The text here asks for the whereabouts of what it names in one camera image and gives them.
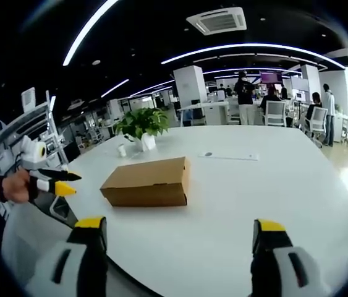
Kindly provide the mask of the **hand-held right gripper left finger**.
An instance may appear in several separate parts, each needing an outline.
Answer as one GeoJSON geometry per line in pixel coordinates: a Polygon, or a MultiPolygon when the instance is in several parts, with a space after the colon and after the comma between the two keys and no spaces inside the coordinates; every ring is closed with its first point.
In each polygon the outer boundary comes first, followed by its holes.
{"type": "Polygon", "coordinates": [[[106,218],[79,220],[65,241],[41,256],[27,284],[30,296],[106,296],[106,218]]]}

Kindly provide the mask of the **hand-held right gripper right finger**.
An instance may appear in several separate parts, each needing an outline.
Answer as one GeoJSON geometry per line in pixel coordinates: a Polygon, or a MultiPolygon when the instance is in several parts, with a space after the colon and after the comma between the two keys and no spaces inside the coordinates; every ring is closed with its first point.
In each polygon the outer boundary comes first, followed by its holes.
{"type": "Polygon", "coordinates": [[[251,296],[329,296],[314,258],[292,244],[280,223],[254,221],[252,255],[251,296]]]}

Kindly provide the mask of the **person's left hand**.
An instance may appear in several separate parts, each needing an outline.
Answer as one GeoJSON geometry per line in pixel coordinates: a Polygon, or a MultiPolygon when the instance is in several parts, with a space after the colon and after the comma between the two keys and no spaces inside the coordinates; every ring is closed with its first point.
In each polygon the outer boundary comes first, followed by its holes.
{"type": "Polygon", "coordinates": [[[19,169],[8,176],[0,176],[0,201],[17,204],[30,202],[28,185],[31,177],[25,169],[19,169]]]}

